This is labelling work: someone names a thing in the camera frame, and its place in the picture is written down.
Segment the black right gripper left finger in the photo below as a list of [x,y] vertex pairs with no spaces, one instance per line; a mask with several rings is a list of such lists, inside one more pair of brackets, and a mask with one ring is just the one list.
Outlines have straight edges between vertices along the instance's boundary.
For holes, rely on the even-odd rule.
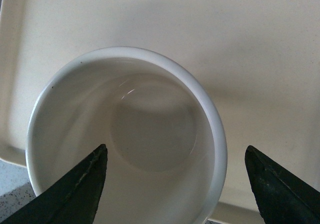
[[98,146],[4,223],[93,223],[105,183],[108,152]]

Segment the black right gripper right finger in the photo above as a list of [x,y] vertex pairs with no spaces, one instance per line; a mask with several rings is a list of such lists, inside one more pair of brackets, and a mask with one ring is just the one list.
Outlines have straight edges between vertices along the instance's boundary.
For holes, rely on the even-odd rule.
[[252,192],[265,223],[319,223],[320,192],[253,146],[245,152]]

